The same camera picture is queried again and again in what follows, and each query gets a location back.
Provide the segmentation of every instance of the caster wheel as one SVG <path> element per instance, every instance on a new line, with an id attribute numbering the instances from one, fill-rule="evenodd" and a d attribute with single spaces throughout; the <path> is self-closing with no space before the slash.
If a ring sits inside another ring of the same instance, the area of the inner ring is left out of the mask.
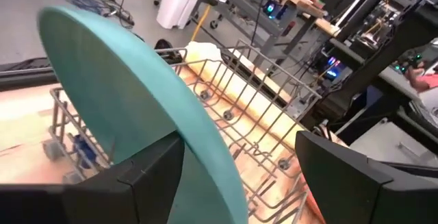
<path id="1" fill-rule="evenodd" d="M 217 27 L 218 27 L 218 22 L 217 21 L 210 22 L 210 28 L 216 29 Z"/>
<path id="2" fill-rule="evenodd" d="M 46 157 L 52 162 L 64 156 L 60 146 L 51 140 L 43 142 L 42 149 L 44 150 Z"/>
<path id="3" fill-rule="evenodd" d="M 62 176 L 63 184 L 78 184 L 80 182 L 82 182 L 82 177 L 76 172 L 66 173 Z"/>

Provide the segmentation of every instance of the white trash can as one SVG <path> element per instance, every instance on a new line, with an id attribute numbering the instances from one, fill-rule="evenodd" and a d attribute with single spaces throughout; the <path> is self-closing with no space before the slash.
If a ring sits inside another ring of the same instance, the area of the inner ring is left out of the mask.
<path id="1" fill-rule="evenodd" d="M 198 0 L 162 0 L 158 9 L 157 21 L 166 29 L 183 29 Z"/>

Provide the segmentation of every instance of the wire rack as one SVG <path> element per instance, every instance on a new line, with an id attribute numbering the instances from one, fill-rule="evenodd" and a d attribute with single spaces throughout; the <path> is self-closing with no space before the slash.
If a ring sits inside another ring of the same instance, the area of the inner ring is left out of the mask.
<path id="1" fill-rule="evenodd" d="M 167 62 L 174 62 L 175 58 L 182 60 L 172 67 L 203 104 L 229 147 L 248 199 L 249 218 L 260 223 L 297 223 L 308 192 L 304 181 L 301 180 L 294 150 L 285 142 L 285 137 L 299 127 L 300 118 L 320 96 L 280 66 L 276 67 L 279 71 L 284 71 L 287 77 L 283 82 L 274 85 L 262 71 L 247 66 L 248 60 L 245 61 L 243 57 L 245 51 L 254 51 L 252 54 L 255 57 L 261 56 L 265 61 L 274 64 L 242 41 L 234 48 L 221 49 L 222 61 L 201 60 L 187 63 L 183 58 L 183 55 L 187 55 L 184 48 L 156 50 Z M 206 71 L 208 64 L 217 64 L 218 70 L 214 73 L 213 79 L 205 81 L 199 77 L 202 73 L 195 74 L 191 64 L 203 64 L 201 71 Z M 231 71 L 231 76 L 221 72 L 221 68 Z M 230 84 L 233 77 L 243 79 L 244 89 L 252 88 L 255 90 L 254 95 L 243 97 L 242 92 L 235 98 L 230 98 L 227 93 L 233 88 Z M 301 89 L 310 93 L 312 101 L 298 112 L 296 106 L 303 105 L 297 98 Z M 63 182 L 76 184 L 109 168 L 112 165 L 112 151 L 105 153 L 100 148 L 63 94 L 63 89 L 53 89 L 51 95 L 54 107 L 53 124 L 49 133 L 53 140 L 44 144 L 44 152 L 51 160 L 61 157 L 70 160 L 73 171 L 64 175 Z M 250 99 L 245 106 L 241 102 L 243 98 Z M 269 106 L 264 112 L 254 115 L 253 101 L 259 98 L 269 100 Z M 273 123 L 266 125 L 263 124 L 263 120 L 270 115 L 270 108 L 276 108 L 281 112 L 276 117 L 271 115 L 270 120 L 273 120 Z M 279 138 L 272 133 L 272 129 L 284 115 L 293 119 L 295 123 L 291 127 L 285 127 L 287 133 Z"/>

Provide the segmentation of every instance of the laboratory floor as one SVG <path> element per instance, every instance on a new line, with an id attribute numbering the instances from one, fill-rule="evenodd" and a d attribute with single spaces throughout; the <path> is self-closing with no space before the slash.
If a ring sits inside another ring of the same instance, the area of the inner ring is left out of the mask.
<path id="1" fill-rule="evenodd" d="M 29 58 L 45 56 L 44 50 L 40 43 L 38 31 L 36 27 L 36 17 L 40 9 L 48 5 L 69 5 L 67 0 L 0 0 L 1 16 L 0 16 L 0 64 L 9 62 L 20 62 Z M 191 23 L 185 29 L 164 29 L 155 20 L 158 7 L 153 5 L 153 0 L 125 0 L 123 7 L 128 10 L 135 21 L 135 26 L 132 31 L 143 37 L 146 43 L 154 45 L 157 40 L 164 38 L 169 40 L 174 47 L 184 47 L 190 41 L 192 33 L 196 27 L 195 23 Z M 217 13 L 212 11 L 205 21 L 206 27 L 208 23 L 217 17 Z M 291 31 L 291 34 L 296 33 L 299 29 L 299 24 Z M 226 46 L 233 46 L 238 39 L 249 41 L 241 33 L 238 32 L 232 25 L 223 21 L 216 30 L 208 29 L 209 32 L 216 37 L 222 44 Z M 198 33 L 196 38 L 199 42 L 215 42 L 209 35 L 202 30 Z M 300 65 L 295 65 L 293 60 L 288 60 L 284 63 L 284 67 L 290 73 L 295 73 Z M 273 77 L 277 83 L 284 81 L 281 79 L 284 76 L 278 75 Z M 311 74 L 305 74 L 302 78 L 304 83 L 313 81 Z M 380 160 L 385 160 L 384 155 L 387 154 L 386 149 L 379 149 L 385 141 L 378 140 L 376 137 L 387 138 L 387 136 L 380 136 L 384 134 L 383 129 L 377 129 L 372 134 L 372 139 L 363 138 L 364 142 L 360 143 L 359 151 L 373 151 L 372 157 L 377 157 Z M 391 158 L 398 162 L 412 162 L 412 159 L 406 159 L 405 156 L 397 156 Z"/>

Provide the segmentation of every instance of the teal plate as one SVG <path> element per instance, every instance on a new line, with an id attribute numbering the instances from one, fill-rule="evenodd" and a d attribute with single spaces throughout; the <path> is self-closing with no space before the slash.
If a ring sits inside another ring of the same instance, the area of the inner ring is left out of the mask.
<path id="1" fill-rule="evenodd" d="M 247 223 L 242 183 L 198 99 L 148 45 L 106 18 L 45 8 L 41 41 L 68 98 L 114 163 L 177 130 L 185 141 L 168 223 Z"/>

